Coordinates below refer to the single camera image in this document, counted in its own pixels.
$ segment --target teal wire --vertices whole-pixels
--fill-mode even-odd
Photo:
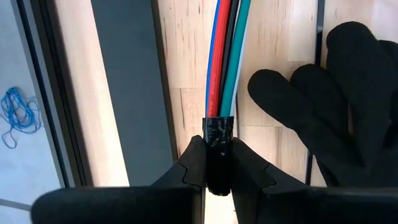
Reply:
[[[251,0],[242,0],[239,9],[238,20],[236,21],[234,39],[232,41],[231,56],[228,65],[228,71],[223,92],[223,101],[221,103],[220,116],[227,117],[231,112],[233,93],[235,88],[236,76],[238,75],[239,61],[242,51],[244,31],[248,22],[248,15]]]

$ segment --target red wire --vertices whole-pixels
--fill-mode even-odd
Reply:
[[[219,94],[221,69],[223,64],[223,54],[225,48],[226,28],[228,25],[229,5],[231,0],[221,0],[220,9],[218,12],[216,37],[213,48],[213,60],[211,63],[211,76],[208,97],[208,116],[215,117],[219,113]]]

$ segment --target white floor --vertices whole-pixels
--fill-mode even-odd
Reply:
[[[19,87],[26,97],[36,95],[31,73],[31,59],[22,44],[12,2],[0,1],[0,98],[7,89]],[[9,125],[0,119],[0,137]],[[0,138],[0,199],[32,205],[40,195],[60,188],[57,170],[45,128],[26,135],[13,132],[15,149],[7,148]],[[29,212],[5,207],[0,201],[1,223],[30,223]]]

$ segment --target glove finger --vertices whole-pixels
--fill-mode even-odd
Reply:
[[[398,44],[388,40],[379,40],[379,44],[392,60],[396,75],[398,75]]]
[[[371,31],[358,22],[334,28],[326,44],[327,69],[349,100],[356,149],[370,167],[389,127],[394,67]]]
[[[337,136],[348,136],[348,104],[330,74],[308,64],[294,71],[290,83],[313,103],[315,114]]]
[[[257,71],[249,81],[248,90],[261,109],[288,128],[296,129],[312,117],[312,102],[278,72]]]
[[[388,54],[396,69],[396,77],[398,77],[398,44],[387,40],[379,40],[381,47]],[[398,83],[395,85],[395,90],[391,96],[391,123],[398,126]]]
[[[355,181],[352,174],[359,173],[359,162],[346,142],[316,116],[312,102],[295,89],[280,73],[260,70],[250,79],[251,98],[266,113],[293,129],[342,185]]]

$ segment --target white wire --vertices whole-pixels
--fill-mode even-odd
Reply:
[[[244,29],[244,36],[243,36],[241,55],[239,56],[238,74],[236,75],[234,93],[232,95],[231,112],[229,112],[230,116],[234,116],[234,108],[235,108],[235,102],[236,102],[236,92],[238,90],[238,82],[239,82],[239,78],[241,76],[242,61],[243,61],[243,55],[244,55],[244,47],[246,45],[245,43],[246,43],[246,34],[247,34],[247,32],[248,32],[248,24],[246,24],[246,28]]]

